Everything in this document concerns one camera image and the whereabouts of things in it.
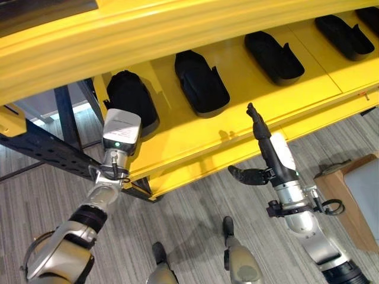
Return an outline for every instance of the black foam holder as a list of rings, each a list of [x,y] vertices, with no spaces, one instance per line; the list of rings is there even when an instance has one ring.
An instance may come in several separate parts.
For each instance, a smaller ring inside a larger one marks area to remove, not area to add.
[[[192,50],[176,54],[175,72],[189,104],[198,116],[215,116],[229,103],[229,93],[216,67],[210,69],[202,55]]]
[[[268,33],[257,31],[245,35],[245,46],[276,85],[292,84],[305,72],[290,45],[281,47]]]
[[[379,8],[367,7],[355,10],[359,19],[370,27],[379,36]]]
[[[328,15],[315,19],[316,27],[349,60],[365,59],[375,50],[374,45],[359,29],[351,28],[341,18]]]
[[[141,137],[152,133],[159,126],[159,117],[153,100],[137,74],[127,70],[114,75],[107,86],[109,101],[105,106],[137,114],[141,118]]]

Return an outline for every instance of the cardboard box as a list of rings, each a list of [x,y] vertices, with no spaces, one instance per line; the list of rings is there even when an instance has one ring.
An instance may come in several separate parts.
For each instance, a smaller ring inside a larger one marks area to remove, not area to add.
[[[379,252],[379,246],[343,176],[352,170],[379,158],[379,152],[361,159],[333,167],[314,179],[317,187],[326,199],[340,199],[346,211],[338,216],[346,232],[358,249]]]

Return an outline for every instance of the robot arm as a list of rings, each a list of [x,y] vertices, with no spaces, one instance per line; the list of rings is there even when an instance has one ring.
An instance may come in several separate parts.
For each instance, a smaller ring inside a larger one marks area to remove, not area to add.
[[[27,282],[84,283],[94,264],[90,249],[113,212],[123,182],[127,179],[126,161],[136,149],[140,123],[141,119],[136,114],[119,109],[108,110],[103,133],[104,162],[100,168],[92,169],[96,175],[95,186],[68,221],[52,234],[45,235],[48,239],[30,264],[28,260],[36,244],[28,249],[23,267]]]
[[[279,133],[271,135],[267,125],[251,103],[248,105],[247,113],[253,119],[253,133],[268,168],[241,170],[230,166],[230,173],[237,180],[248,185],[264,185],[271,182],[279,202],[276,200],[269,202],[269,207],[266,209],[268,215],[284,217],[290,232],[297,237],[328,283],[369,283],[338,242],[325,234],[313,213],[313,211],[319,211],[336,215],[337,210],[339,213],[343,212],[342,203],[338,202],[340,207],[337,210],[324,210],[323,206],[330,202],[321,204],[313,188],[311,194],[316,203],[316,207],[313,208],[300,187],[294,159],[284,138]]]

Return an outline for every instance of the cable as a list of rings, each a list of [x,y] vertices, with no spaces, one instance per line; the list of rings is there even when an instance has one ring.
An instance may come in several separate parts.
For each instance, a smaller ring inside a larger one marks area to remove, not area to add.
[[[123,180],[124,182],[130,182],[130,179],[128,177],[118,177],[118,167],[117,167],[117,164],[115,163],[112,163],[113,176],[105,172],[101,167],[93,166],[91,164],[88,166],[88,169],[93,180],[96,179],[95,173],[99,171],[105,178],[109,180]]]
[[[345,206],[340,199],[329,199],[325,202],[319,202],[319,198],[314,198],[316,202],[316,207],[313,208],[313,211],[318,211],[320,213],[324,213],[325,215],[329,216],[337,216],[345,212]],[[324,208],[325,206],[331,205],[331,204],[339,204],[337,209],[330,210],[329,208]]]

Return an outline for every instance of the yellow shelf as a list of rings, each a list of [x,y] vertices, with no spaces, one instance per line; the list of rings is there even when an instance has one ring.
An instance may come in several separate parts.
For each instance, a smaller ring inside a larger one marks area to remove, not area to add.
[[[280,131],[287,141],[297,139],[317,129],[328,126],[350,115],[362,112],[379,104],[379,91],[368,94],[370,100],[363,95],[355,95],[342,104],[329,106],[317,113],[303,117],[300,120],[288,122],[279,127],[272,128],[271,132]],[[250,122],[247,115],[241,117]],[[180,186],[184,186],[194,180],[224,169],[230,164],[235,164],[259,155],[258,143],[251,137],[240,141],[225,149],[202,155],[179,167],[173,167],[160,171],[150,176],[149,184],[153,192],[153,198],[168,193]]]
[[[305,74],[291,86],[273,85],[245,50],[243,37],[194,49],[207,59],[210,66],[217,66],[230,94],[231,100],[226,110],[213,118],[198,118],[193,113],[174,71],[175,55],[126,68],[142,78],[160,116],[160,126],[155,136],[142,143],[135,160],[131,161],[132,180],[183,164],[249,137],[251,123],[244,118],[250,101],[268,125],[275,127],[352,95],[340,92],[287,27],[272,28],[267,32],[281,44],[290,43],[306,69]],[[110,77],[101,75],[94,78],[101,102],[108,98],[105,86]],[[101,108],[105,115],[103,103]]]
[[[0,105],[109,70],[377,0],[98,0],[0,39]]]
[[[307,50],[317,59],[342,92],[349,92],[356,86],[379,82],[379,38],[356,15],[354,11],[336,14],[350,27],[359,25],[370,39],[375,50],[363,61],[346,59],[316,28],[314,20],[288,25]]]

